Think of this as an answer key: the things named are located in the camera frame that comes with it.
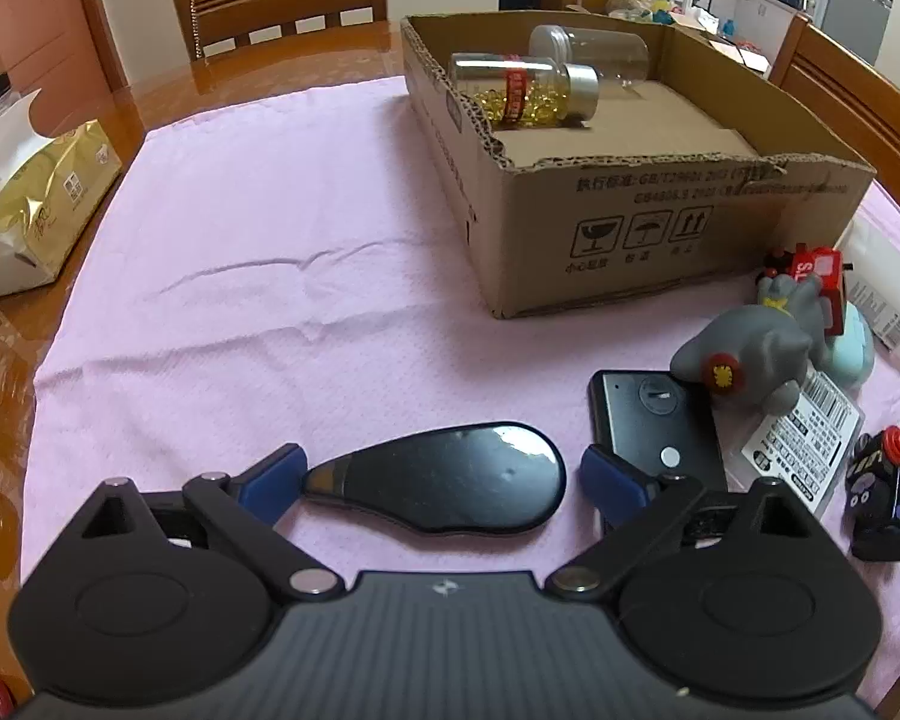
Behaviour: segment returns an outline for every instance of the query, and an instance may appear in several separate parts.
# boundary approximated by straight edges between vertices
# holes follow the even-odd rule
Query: black oval object
[[[303,480],[309,498],[423,533],[523,533],[551,517],[564,490],[557,447],[515,422],[395,439],[327,461]]]

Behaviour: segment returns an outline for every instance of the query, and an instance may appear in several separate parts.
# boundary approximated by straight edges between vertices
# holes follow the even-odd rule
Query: gray elephant figurine
[[[823,311],[816,274],[797,283],[764,276],[755,305],[731,308],[690,338],[670,360],[679,380],[706,385],[718,402],[789,413],[800,396],[807,361],[824,367]]]

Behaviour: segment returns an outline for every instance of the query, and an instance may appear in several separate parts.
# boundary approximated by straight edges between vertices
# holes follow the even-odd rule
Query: bottle with yellow capsules
[[[593,68],[545,57],[455,53],[450,83],[474,100],[492,127],[558,127],[591,119],[600,81]]]

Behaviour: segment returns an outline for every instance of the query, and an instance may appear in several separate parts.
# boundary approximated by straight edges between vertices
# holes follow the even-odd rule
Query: cardboard box
[[[56,279],[121,162],[98,122],[51,140],[29,125],[29,104],[0,117],[0,295]]]
[[[452,52],[525,53],[540,23],[635,32],[650,78],[584,127],[493,132],[447,83]],[[874,170],[782,90],[679,28],[572,12],[403,20],[413,108],[496,317],[757,269],[834,245]]]

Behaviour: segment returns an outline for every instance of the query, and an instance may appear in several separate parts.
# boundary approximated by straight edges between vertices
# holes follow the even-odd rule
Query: white round button
[[[665,446],[660,451],[660,460],[668,469],[675,469],[680,465],[680,453],[672,446]]]

